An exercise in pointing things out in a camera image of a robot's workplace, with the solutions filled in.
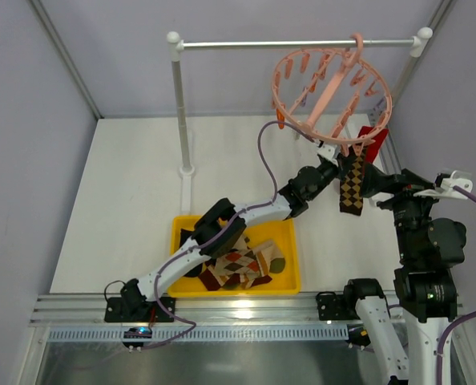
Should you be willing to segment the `red sock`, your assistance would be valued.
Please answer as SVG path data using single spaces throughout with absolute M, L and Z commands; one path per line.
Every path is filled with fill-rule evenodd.
M 389 133 L 388 128 L 383 128 L 380 130 L 375 137 L 373 137 L 373 143 L 368 144 L 363 147 L 361 150 L 361 165 L 372 164 L 380 152 L 381 146 L 383 145 L 387 135 Z

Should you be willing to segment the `pink round clip hanger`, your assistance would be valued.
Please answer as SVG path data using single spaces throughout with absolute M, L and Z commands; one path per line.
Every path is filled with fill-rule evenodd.
M 362 58 L 365 40 L 359 33 L 346 48 L 302 48 L 282 58 L 271 78 L 272 106 L 280 126 L 288 123 L 312 140 L 335 144 L 341 153 L 361 153 L 386 128 L 393 98 L 383 76 Z M 384 104 L 371 130 L 355 138 L 343 133 L 362 102 L 378 97 Z

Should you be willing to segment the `beige striped sock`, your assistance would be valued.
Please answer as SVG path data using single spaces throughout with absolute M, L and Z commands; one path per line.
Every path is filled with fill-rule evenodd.
M 286 260 L 275 241 L 269 240 L 260 244 L 256 248 L 256 255 L 269 274 L 280 274 L 284 271 Z
M 199 274 L 198 279 L 202 282 L 207 291 L 217 291 L 225 285 L 228 276 L 218 274 L 209 266 Z
M 269 275 L 256 277 L 256 278 L 249 278 L 248 276 L 241 275 L 239 287 L 242 290 L 249 290 L 255 286 L 268 284 L 271 281 L 272 281 L 272 278 Z

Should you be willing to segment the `orange brown argyle sock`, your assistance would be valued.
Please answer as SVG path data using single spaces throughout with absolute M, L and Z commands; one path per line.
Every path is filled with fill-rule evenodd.
M 257 254 L 249 246 L 249 238 L 241 236 L 231 250 L 216 260 L 213 273 L 221 288 L 248 289 L 263 276 Z

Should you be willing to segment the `navy blue sock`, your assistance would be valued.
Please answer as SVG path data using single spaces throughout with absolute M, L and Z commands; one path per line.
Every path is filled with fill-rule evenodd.
M 188 238 L 192 235 L 192 231 L 188 229 L 181 229 L 180 230 L 180 241 L 179 247 L 183 247 Z M 199 265 L 196 265 L 192 269 L 190 269 L 185 275 L 185 278 L 197 278 L 203 272 L 203 268 L 205 267 L 206 262 L 203 261 Z

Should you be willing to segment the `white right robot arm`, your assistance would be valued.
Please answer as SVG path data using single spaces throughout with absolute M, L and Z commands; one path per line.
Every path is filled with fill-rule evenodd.
M 373 278 L 351 279 L 344 288 L 348 306 L 363 322 L 385 384 L 450 383 L 450 334 L 458 316 L 458 292 L 451 275 L 464 262 L 466 227 L 430 211 L 442 198 L 463 199 L 471 192 L 470 174 L 441 173 L 436 181 L 404 169 L 388 175 L 364 167 L 361 195 L 389 194 L 377 203 L 393 213 L 401 268 L 394 289 L 407 329 L 403 346 L 389 320 L 387 297 Z

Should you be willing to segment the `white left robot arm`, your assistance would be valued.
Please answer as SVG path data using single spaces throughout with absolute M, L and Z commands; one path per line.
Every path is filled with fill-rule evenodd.
M 229 199 L 217 201 L 195 224 L 191 236 L 160 267 L 141 278 L 132 278 L 120 290 L 121 314 L 127 321 L 142 322 L 165 290 L 189 270 L 224 256 L 249 226 L 298 217 L 308 203 L 338 178 L 336 162 L 321 159 L 305 166 L 265 202 L 234 205 Z

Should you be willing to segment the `yellow plastic tray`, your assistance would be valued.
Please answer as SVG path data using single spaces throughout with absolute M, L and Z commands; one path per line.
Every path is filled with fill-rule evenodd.
M 269 240 L 275 241 L 281 252 L 284 254 L 286 260 L 284 271 L 280 274 L 269 274 L 266 270 L 266 266 L 260 262 L 264 271 L 263 276 L 269 275 L 272 278 L 272 281 L 265 285 L 252 287 L 249 290 L 242 290 L 240 288 L 226 290 L 224 288 L 220 288 L 217 291 L 207 291 L 198 278 L 185 278 L 183 276 L 167 289 L 167 293 L 174 298 L 203 298 L 238 295 L 279 296 L 297 294 L 300 292 L 301 279 L 296 251 L 296 234 L 292 220 L 271 221 L 262 225 L 248 227 L 241 236 L 246 236 L 249 238 L 249 246 L 255 253 L 256 248 L 260 244 Z M 209 266 L 213 268 L 215 266 L 216 260 L 206 261 L 203 271 Z

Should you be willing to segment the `white metal drying rack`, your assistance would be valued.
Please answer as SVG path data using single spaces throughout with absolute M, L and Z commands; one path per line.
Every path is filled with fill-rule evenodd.
M 191 138 L 181 72 L 181 55 L 185 51 L 286 49 L 274 67 L 271 78 L 272 108 L 279 128 L 292 126 L 298 135 L 330 146 L 344 154 L 359 153 L 372 145 L 376 135 L 386 128 L 393 113 L 395 93 L 373 65 L 363 59 L 370 47 L 407 47 L 411 63 L 419 59 L 434 32 L 421 28 L 408 39 L 368 40 L 352 34 L 345 40 L 259 41 L 187 43 L 178 33 L 167 34 L 174 83 L 177 124 L 180 137 L 181 209 L 192 207 L 192 177 L 195 167 L 191 157 Z M 357 138 L 345 137 L 344 129 L 360 103 L 379 100 L 380 112 L 373 127 Z

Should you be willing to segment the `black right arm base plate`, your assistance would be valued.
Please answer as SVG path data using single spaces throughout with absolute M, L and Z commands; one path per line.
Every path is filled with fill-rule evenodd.
M 355 310 L 347 303 L 341 293 L 323 291 L 315 297 L 318 317 L 321 321 L 349 321 L 356 320 Z

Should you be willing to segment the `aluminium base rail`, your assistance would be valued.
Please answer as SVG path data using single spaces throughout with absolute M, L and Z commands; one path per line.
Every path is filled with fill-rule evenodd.
M 175 315 L 207 325 L 310 323 L 319 320 L 315 292 L 292 296 L 181 298 Z M 38 297 L 32 326 L 103 323 L 107 303 L 101 294 L 48 294 Z

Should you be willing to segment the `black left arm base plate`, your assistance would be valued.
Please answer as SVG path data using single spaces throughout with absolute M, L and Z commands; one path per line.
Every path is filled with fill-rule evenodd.
M 157 302 L 141 302 L 138 306 L 131 308 L 121 297 L 107 300 L 103 320 L 107 323 L 174 322 L 174 318 L 167 315 Z

